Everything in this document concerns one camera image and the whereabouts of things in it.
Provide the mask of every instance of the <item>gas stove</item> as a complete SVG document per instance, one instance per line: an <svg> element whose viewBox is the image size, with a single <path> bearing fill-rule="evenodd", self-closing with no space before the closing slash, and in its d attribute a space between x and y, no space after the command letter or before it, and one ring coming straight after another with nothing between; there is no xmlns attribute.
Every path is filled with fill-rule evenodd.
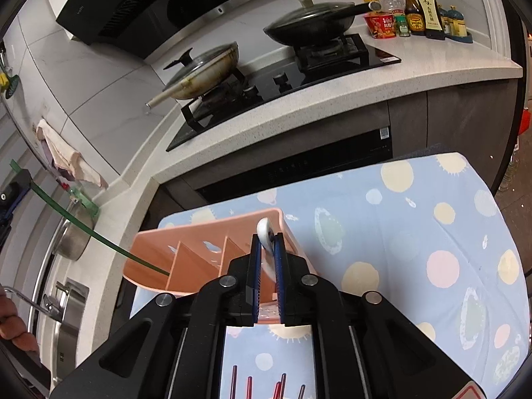
<svg viewBox="0 0 532 399"><path fill-rule="evenodd" d="M167 152L220 123L305 87L401 59L365 45L358 34L327 46L294 49L295 55L244 77L236 70L222 84L183 106L184 125Z"/></svg>

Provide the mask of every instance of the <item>hand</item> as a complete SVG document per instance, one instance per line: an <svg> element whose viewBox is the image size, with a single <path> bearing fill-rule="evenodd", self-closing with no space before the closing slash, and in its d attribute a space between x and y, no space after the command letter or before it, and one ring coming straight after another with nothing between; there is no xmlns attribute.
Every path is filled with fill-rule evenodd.
<svg viewBox="0 0 532 399"><path fill-rule="evenodd" d="M17 315L17 307L10 298L6 297L4 288L0 285L0 336L11 340L23 351L39 351L34 335L28 333L26 324Z"/></svg>

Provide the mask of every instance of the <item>brown floor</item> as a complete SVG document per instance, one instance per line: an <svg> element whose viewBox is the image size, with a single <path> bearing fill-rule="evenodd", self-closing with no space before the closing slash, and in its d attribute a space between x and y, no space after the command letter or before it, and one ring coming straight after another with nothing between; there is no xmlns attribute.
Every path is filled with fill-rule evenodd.
<svg viewBox="0 0 532 399"><path fill-rule="evenodd" d="M519 251L523 270L532 270L532 129L519 137L519 164L505 192L497 192L495 200ZM532 292L532 276L528 291Z"/></svg>

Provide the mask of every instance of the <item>stove knob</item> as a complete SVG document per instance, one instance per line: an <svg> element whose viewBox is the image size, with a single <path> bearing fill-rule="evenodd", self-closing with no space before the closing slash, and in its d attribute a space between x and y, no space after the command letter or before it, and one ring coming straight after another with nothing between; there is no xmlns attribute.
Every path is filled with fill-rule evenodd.
<svg viewBox="0 0 532 399"><path fill-rule="evenodd" d="M257 95L259 95L259 89L256 85L250 85L248 88L244 89L244 96L248 99L256 97Z"/></svg>
<svg viewBox="0 0 532 399"><path fill-rule="evenodd" d="M275 75L273 77L273 82L277 85L284 85L288 83L288 76L286 76L286 73L280 73L279 75Z"/></svg>

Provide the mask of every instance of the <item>black glass cooktop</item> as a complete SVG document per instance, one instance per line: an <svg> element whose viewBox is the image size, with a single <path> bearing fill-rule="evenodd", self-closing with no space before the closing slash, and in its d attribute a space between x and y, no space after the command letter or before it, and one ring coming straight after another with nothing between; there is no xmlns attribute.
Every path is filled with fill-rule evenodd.
<svg viewBox="0 0 532 399"><path fill-rule="evenodd" d="M354 36L361 43L358 35L350 37ZM317 65L306 73L300 69L301 61L290 57L249 74L244 85L240 73L231 75L203 98L182 109L187 122L179 129L167 152L230 118L278 97L340 76L401 62L400 58L378 48L362 47L365 49L356 53L358 56L345 57L343 61L333 58L333 62Z"/></svg>

